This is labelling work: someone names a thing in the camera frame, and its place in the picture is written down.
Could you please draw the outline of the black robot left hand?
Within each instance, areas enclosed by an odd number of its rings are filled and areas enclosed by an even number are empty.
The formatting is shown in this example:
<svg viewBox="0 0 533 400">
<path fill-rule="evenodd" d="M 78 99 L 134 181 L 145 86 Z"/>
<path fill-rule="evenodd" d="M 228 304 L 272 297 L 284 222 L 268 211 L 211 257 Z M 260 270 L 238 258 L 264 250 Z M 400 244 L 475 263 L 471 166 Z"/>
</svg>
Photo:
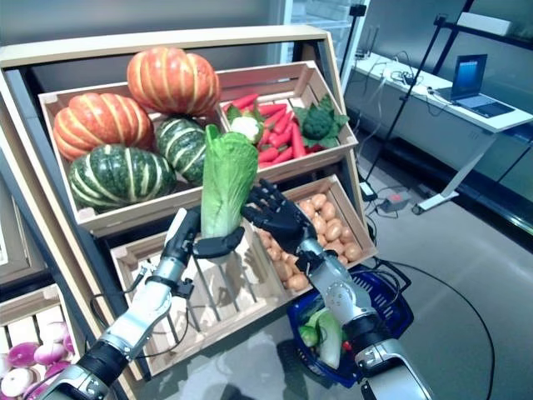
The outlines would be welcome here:
<svg viewBox="0 0 533 400">
<path fill-rule="evenodd" d="M 176 258 L 183 264 L 187 264 L 190 257 L 225 263 L 241 243 L 245 229 L 238 227 L 226 236 L 208 238 L 202 237 L 200 231 L 201 207 L 179 208 L 167 231 L 162 257 Z"/>
</svg>

